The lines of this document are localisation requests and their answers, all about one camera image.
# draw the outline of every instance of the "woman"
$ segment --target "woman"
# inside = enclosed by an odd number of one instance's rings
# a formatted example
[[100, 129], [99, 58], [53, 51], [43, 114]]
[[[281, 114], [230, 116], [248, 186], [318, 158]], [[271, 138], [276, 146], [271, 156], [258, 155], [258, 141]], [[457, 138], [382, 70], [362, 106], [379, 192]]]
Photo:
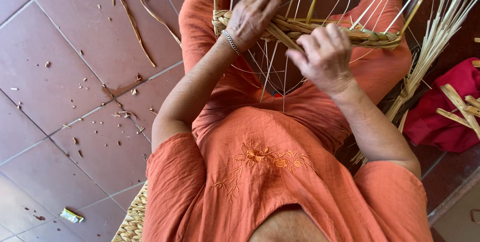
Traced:
[[[401, 1], [389, 0], [377, 30]], [[358, 18], [367, 4], [347, 16]], [[305, 53], [287, 55], [309, 81], [281, 112], [269, 95], [259, 103], [254, 74], [231, 67], [252, 72], [238, 53], [259, 40], [279, 6], [242, 0], [216, 41], [213, 0], [185, 0], [186, 75], [153, 123], [143, 241], [432, 240], [419, 162], [374, 104], [410, 68], [405, 42], [349, 68], [352, 47], [335, 24], [300, 37]], [[355, 177], [333, 156], [351, 133], [369, 159]]]

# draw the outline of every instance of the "woman's right hand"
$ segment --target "woman's right hand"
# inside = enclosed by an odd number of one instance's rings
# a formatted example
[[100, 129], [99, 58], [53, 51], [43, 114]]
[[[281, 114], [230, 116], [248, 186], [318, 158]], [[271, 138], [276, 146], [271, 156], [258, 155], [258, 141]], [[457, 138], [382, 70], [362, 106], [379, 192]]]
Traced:
[[318, 89], [335, 96], [350, 86], [354, 80], [349, 71], [352, 44], [347, 33], [335, 23], [316, 28], [310, 35], [301, 36], [297, 43], [305, 53], [288, 50], [286, 54]]
[[241, 53], [260, 39], [280, 8], [280, 3], [281, 0], [241, 0], [233, 8], [225, 31]]

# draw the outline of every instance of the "orange dress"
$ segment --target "orange dress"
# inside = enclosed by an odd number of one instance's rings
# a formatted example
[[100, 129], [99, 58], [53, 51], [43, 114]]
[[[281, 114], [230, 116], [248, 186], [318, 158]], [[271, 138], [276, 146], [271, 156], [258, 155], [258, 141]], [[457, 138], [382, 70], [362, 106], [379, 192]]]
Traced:
[[[356, 20], [372, 0], [347, 12]], [[230, 0], [218, 0], [219, 9]], [[382, 18], [374, 13], [382, 8]], [[361, 19], [383, 31], [402, 0], [377, 0]], [[213, 0], [185, 0], [179, 15], [188, 72], [216, 41]], [[389, 31], [398, 31], [397, 20]], [[376, 104], [408, 73], [405, 40], [394, 51], [353, 48], [350, 70]], [[283, 99], [265, 95], [241, 56], [192, 125], [164, 141], [147, 165], [143, 242], [245, 241], [274, 210], [297, 203], [329, 241], [432, 241], [422, 183], [388, 162], [355, 177], [333, 156], [351, 134], [335, 103], [306, 81]]]
[[329, 241], [432, 241], [422, 183], [389, 162], [352, 177], [303, 125], [235, 110], [198, 143], [190, 133], [148, 159], [143, 242], [246, 241], [268, 215], [298, 203]]

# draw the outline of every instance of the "chain bracelet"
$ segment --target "chain bracelet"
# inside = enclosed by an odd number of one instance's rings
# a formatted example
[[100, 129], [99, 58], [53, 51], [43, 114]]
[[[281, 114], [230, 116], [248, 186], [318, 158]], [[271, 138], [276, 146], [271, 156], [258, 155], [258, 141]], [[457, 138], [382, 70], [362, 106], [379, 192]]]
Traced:
[[230, 42], [230, 45], [232, 45], [233, 50], [237, 53], [238, 56], [240, 56], [239, 50], [237, 49], [237, 47], [235, 47], [235, 44], [233, 44], [232, 37], [225, 30], [222, 30], [222, 34], [226, 36], [226, 38], [228, 39], [228, 42]]

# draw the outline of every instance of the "candy wrapper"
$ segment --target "candy wrapper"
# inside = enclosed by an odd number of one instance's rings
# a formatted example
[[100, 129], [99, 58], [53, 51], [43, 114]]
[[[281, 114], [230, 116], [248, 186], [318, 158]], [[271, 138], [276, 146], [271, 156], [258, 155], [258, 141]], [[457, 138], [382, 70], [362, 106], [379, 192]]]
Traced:
[[73, 213], [72, 211], [68, 210], [67, 208], [63, 208], [63, 211], [59, 214], [59, 216], [64, 217], [68, 219], [69, 221], [72, 221], [73, 223], [75, 222], [81, 222], [84, 218]]

